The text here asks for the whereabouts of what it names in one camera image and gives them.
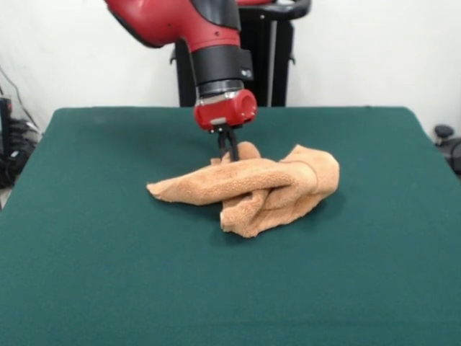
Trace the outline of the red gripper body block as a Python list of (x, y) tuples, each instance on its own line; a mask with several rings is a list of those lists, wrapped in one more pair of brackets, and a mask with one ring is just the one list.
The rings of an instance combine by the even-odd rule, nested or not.
[(201, 98), (194, 106), (195, 120), (201, 129), (208, 131), (223, 124), (243, 125), (253, 121), (256, 114), (256, 98), (248, 89)]

